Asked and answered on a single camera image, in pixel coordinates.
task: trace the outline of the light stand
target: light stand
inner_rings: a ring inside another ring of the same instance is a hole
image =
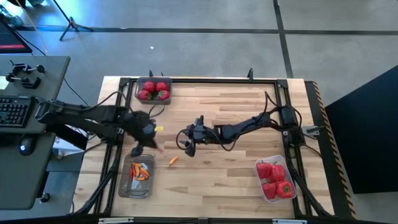
[[[69,24],[68,24],[68,27],[65,29],[65,31],[63,31],[63,34],[61,35],[60,41],[62,41],[63,37],[65,36],[65,34],[69,31],[69,28],[71,28],[71,27],[72,27],[73,29],[75,29],[76,32],[79,32],[78,28],[90,30],[91,32],[94,31],[92,28],[85,27],[85,26],[82,26],[82,25],[77,24],[77,23],[73,20],[72,16],[68,18],[68,16],[67,16],[67,15],[64,13],[64,11],[61,9],[60,5],[58,5],[57,1],[56,1],[56,0],[53,0],[53,1],[54,1],[54,3],[57,5],[57,7],[59,8],[59,10],[62,12],[63,16],[67,19],[67,21],[68,21],[68,23],[69,23]]]

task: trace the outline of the keyboard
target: keyboard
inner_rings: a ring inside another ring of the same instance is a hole
[[[34,97],[0,95],[0,128],[24,128],[34,104]]]

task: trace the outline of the wooden table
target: wooden table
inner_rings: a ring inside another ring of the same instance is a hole
[[[119,79],[104,77],[99,101],[118,89]],[[313,125],[304,81],[288,79],[288,84],[292,105],[300,111],[303,126]],[[259,114],[264,109],[265,90],[275,100],[274,87],[268,84],[174,83],[172,103],[156,117],[157,125],[164,129],[157,133],[155,140],[165,149],[164,153],[144,150],[144,154],[152,154],[156,161],[152,196],[131,199],[122,198],[115,192],[112,216],[293,218],[291,201],[275,204],[264,201],[253,170],[259,158],[277,154],[284,156],[280,132],[263,128],[245,134],[231,152],[217,145],[197,145],[193,158],[175,145],[177,133],[201,114],[205,117],[206,126],[235,124]],[[106,104],[113,105],[115,100],[116,97],[112,97]],[[134,97],[131,104],[133,110],[146,112],[151,107],[140,104]],[[273,105],[269,103],[268,107],[271,110]],[[279,120],[277,113],[272,118]],[[309,146],[319,150],[316,140],[306,140]],[[98,141],[92,140],[88,147]],[[125,136],[116,191],[124,157],[134,146],[132,137]],[[84,157],[74,196],[76,209],[86,202],[98,185],[105,148],[105,145],[101,146]],[[325,210],[333,213],[322,159],[305,147],[301,152],[308,188]],[[169,167],[169,161],[175,156],[180,159]],[[108,189],[105,189],[103,207],[107,196]],[[300,189],[298,199],[305,213]]]

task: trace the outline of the concrete floor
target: concrete floor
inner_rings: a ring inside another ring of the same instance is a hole
[[[272,0],[58,0],[68,16],[92,27],[277,29]],[[18,7],[0,0],[9,11]],[[289,30],[398,30],[395,0],[279,0],[285,29]],[[66,20],[52,1],[27,12],[40,26],[65,26]],[[36,46],[35,32],[20,32]],[[287,77],[278,34],[182,34],[132,32],[40,32],[50,55],[71,56],[66,78],[91,105],[97,101],[105,75],[147,75],[149,69],[167,76]],[[324,104],[341,98],[398,63],[398,35],[286,35],[293,76],[318,83]],[[60,100],[82,103],[66,86]],[[70,179],[56,173],[46,188],[54,190],[53,206],[35,204],[28,212],[13,212],[0,219],[63,215],[68,213],[81,158],[54,162],[70,171]],[[361,220],[398,223],[398,194],[354,195]]]

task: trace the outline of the clear plastic container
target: clear plastic container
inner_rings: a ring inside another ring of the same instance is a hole
[[[149,173],[149,178],[144,181],[130,180],[131,164],[141,164]],[[119,196],[127,198],[147,198],[152,193],[152,185],[155,177],[155,159],[152,155],[141,155],[131,157],[130,154],[124,158],[122,175],[119,183]]]
[[[260,179],[259,174],[257,173],[256,164],[257,163],[261,163],[261,162],[267,162],[267,163],[269,163],[271,165],[274,165],[274,164],[275,165],[282,165],[284,167],[284,169],[285,169],[285,180],[289,181],[292,184],[292,187],[293,187],[293,197],[291,197],[291,198],[280,198],[278,195],[276,195],[274,199],[268,199],[266,197],[266,195],[264,194],[264,192],[262,192],[262,196],[264,197],[264,200],[269,202],[269,203],[277,203],[277,202],[282,202],[284,200],[291,200],[291,199],[295,198],[297,196],[297,191],[296,191],[295,185],[293,183],[292,177],[290,176],[290,172],[287,169],[287,165],[286,165],[285,159],[282,156],[280,156],[280,155],[270,156],[270,157],[263,158],[263,159],[258,159],[256,161],[256,163],[254,164],[254,172],[256,173],[256,177],[259,180],[261,191],[262,191],[262,184],[263,183],[268,183],[268,178]]]
[[[158,82],[166,82],[169,92],[170,92],[170,97],[167,98],[166,100],[159,100],[159,93],[155,90],[155,92],[151,93],[152,99],[151,100],[142,100],[138,98],[138,93],[142,90],[144,87],[144,83],[147,81],[152,81],[155,83]],[[137,79],[137,85],[136,85],[136,91],[134,96],[137,98],[137,100],[145,105],[169,105],[172,102],[172,79],[169,77],[140,77]]]

